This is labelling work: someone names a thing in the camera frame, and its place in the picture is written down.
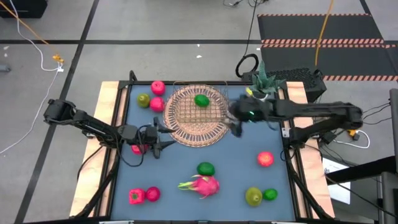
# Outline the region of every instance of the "blue mat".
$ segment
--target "blue mat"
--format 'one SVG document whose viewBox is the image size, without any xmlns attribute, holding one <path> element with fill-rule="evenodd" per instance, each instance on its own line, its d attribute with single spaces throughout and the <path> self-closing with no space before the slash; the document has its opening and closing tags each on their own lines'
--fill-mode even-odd
<svg viewBox="0 0 398 224">
<path fill-rule="evenodd" d="M 164 100 L 172 94 L 173 87 L 167 86 Z M 140 93 L 150 92 L 148 85 L 134 85 L 131 90 L 127 123 L 135 126 L 149 124 L 154 116 L 162 121 L 162 114 L 137 106 L 136 98 Z M 237 99 L 244 93 L 243 86 L 229 86 L 230 99 Z M 160 159 L 154 159 L 152 153 L 144 156 L 140 167 L 128 167 L 121 162 L 114 192 L 112 220 L 212 220 L 212 221 L 292 221 L 294 211 L 290 193 L 287 168 L 280 159 L 282 138 L 278 131 L 269 129 L 266 123 L 247 123 L 243 125 L 242 138 L 226 133 L 217 143 L 201 148 L 192 148 L 175 143 L 164 149 Z M 161 134 L 161 140 L 172 138 Z M 257 155 L 270 151 L 274 155 L 274 164 L 261 167 L 257 164 Z M 135 155 L 128 145 L 123 146 L 122 154 L 131 164 L 138 164 L 140 156 Z M 205 199 L 189 190 L 179 190 L 181 182 L 193 181 L 199 163 L 207 161 L 216 168 L 215 177 L 220 182 L 218 194 Z M 148 189 L 156 186 L 161 198 L 141 205 L 129 204 L 129 191 L 135 188 Z M 274 188 L 279 195 L 275 201 L 263 200 L 260 206 L 249 206 L 244 198 L 246 189 L 258 187 L 261 190 Z"/>
</svg>

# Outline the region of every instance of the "green pear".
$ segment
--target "green pear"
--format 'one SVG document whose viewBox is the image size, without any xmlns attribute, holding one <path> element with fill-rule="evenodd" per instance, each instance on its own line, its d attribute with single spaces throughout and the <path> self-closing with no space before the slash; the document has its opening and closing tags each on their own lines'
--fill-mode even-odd
<svg viewBox="0 0 398 224">
<path fill-rule="evenodd" d="M 147 108 L 147 107 L 149 107 L 149 103 L 150 103 L 150 97 L 148 94 L 146 94 L 146 93 L 138 94 L 138 96 L 137 96 L 138 106 L 140 106 L 142 108 Z"/>
</svg>

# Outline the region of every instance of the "paper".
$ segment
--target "paper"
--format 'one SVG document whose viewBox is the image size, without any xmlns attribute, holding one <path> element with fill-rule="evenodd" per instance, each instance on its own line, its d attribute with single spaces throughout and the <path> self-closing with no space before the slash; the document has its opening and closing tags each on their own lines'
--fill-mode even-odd
<svg viewBox="0 0 398 224">
<path fill-rule="evenodd" d="M 345 168 L 348 168 L 348 166 L 323 158 L 323 169 L 326 174 Z M 342 183 L 341 185 L 348 189 L 351 189 L 351 182 Z M 346 190 L 337 184 L 329 185 L 328 187 L 329 194 L 332 199 L 349 205 L 351 199 L 351 192 L 349 190 Z"/>
</svg>

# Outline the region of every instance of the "pink dragon fruit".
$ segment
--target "pink dragon fruit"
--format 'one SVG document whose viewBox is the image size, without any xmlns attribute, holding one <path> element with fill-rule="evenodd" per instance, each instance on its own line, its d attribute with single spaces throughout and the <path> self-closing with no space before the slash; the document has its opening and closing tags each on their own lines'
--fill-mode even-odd
<svg viewBox="0 0 398 224">
<path fill-rule="evenodd" d="M 180 190 L 194 190 L 203 195 L 203 197 L 200 199 L 204 199 L 207 196 L 216 194 L 220 189 L 220 184 L 212 176 L 194 175 L 192 177 L 199 178 L 197 178 L 195 181 L 180 183 L 178 188 Z"/>
</svg>

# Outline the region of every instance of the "gray floor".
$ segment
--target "gray floor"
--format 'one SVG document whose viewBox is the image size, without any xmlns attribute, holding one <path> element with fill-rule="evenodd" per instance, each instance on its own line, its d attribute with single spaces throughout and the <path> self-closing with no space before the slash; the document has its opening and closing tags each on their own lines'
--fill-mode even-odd
<svg viewBox="0 0 398 224">
<path fill-rule="evenodd" d="M 78 40 L 93 0 L 49 0 L 42 19 L 27 20 L 45 39 Z M 398 16 L 393 0 L 367 0 L 375 21 L 386 40 L 398 39 Z M 325 13 L 329 0 L 270 0 L 257 13 Z M 363 13 L 359 0 L 336 0 L 334 13 Z M 88 39 L 245 39 L 251 8 L 243 1 L 236 9 L 222 0 L 101 0 Z M 0 18 L 0 39 L 21 39 L 13 19 Z M 25 29 L 23 33 L 34 38 Z M 257 21 L 253 39 L 259 38 Z M 53 52 L 44 45 L 45 67 L 56 67 Z M 50 98 L 59 97 L 76 45 L 56 45 L 65 58 Z M 248 52 L 257 53 L 250 45 Z M 237 80 L 234 67 L 244 53 L 244 45 L 86 45 L 76 68 L 67 99 L 93 113 L 102 81 L 123 80 L 133 69 L 140 80 Z M 18 140 L 29 129 L 54 72 L 40 69 L 40 55 L 31 45 L 0 45 L 0 62 L 12 72 L 0 75 L 0 149 Z M 350 101 L 364 109 L 388 100 L 396 82 L 327 82 L 322 101 Z M 32 175 L 48 126 L 42 113 L 34 130 L 20 144 L 0 156 L 0 224 L 15 220 Z M 369 122 L 390 116 L 375 115 Z M 371 138 L 369 149 L 331 144 L 346 160 L 364 163 L 392 155 L 391 125 L 388 121 L 364 126 Z M 364 138 L 358 144 L 365 144 Z M 50 146 L 25 221 L 67 218 L 76 186 L 76 172 L 82 162 L 86 139 L 71 127 L 58 127 Z"/>
</svg>

